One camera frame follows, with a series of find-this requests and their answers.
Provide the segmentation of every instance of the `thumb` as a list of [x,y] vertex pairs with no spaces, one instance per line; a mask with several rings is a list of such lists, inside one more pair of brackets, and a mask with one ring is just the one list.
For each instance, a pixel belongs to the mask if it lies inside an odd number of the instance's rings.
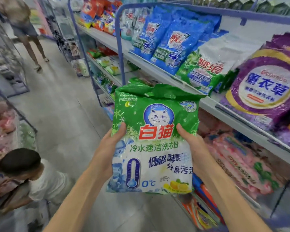
[[126,134],[126,124],[123,122],[121,123],[118,131],[112,136],[112,139],[117,143],[125,134]]
[[189,144],[192,142],[192,138],[194,137],[192,134],[184,130],[181,124],[176,125],[177,132],[180,136],[182,136],[183,139],[185,139]]

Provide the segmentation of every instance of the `thermometer graphic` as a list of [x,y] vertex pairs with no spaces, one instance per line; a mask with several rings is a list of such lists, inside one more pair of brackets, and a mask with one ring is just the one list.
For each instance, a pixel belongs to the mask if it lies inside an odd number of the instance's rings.
[[130,159],[127,163],[126,186],[136,188],[139,185],[141,164],[138,159]]

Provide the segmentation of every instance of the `bare leg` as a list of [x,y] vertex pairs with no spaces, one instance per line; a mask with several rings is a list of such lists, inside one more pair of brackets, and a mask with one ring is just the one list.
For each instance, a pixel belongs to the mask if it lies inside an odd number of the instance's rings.
[[32,36],[32,41],[36,44],[38,50],[39,50],[40,53],[42,54],[43,59],[45,60],[45,59],[46,59],[46,56],[45,56],[45,54],[44,54],[43,47],[42,47],[41,43],[39,42],[38,37],[36,37],[36,36]]
[[35,62],[35,64],[39,65],[38,60],[36,59],[36,56],[33,52],[33,49],[31,48],[31,45],[29,43],[28,37],[27,36],[20,36],[18,38],[24,44],[24,47],[26,48],[28,54],[30,55],[32,60]]

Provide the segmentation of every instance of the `gray shorts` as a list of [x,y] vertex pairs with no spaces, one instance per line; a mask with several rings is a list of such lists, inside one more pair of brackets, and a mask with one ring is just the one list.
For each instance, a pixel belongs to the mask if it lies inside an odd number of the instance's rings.
[[23,26],[15,26],[15,25],[11,24],[11,27],[12,27],[12,29],[14,31],[14,35],[16,37],[38,36],[32,23],[30,23],[29,25],[24,24]]

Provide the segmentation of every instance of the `right hand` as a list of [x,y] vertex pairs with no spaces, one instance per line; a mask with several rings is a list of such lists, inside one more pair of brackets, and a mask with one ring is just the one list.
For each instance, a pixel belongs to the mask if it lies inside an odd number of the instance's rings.
[[209,150],[204,142],[203,138],[200,135],[192,135],[180,125],[176,125],[177,132],[185,139],[191,150],[192,161],[193,161],[193,172],[199,177],[206,174],[208,171],[208,166],[215,162]]

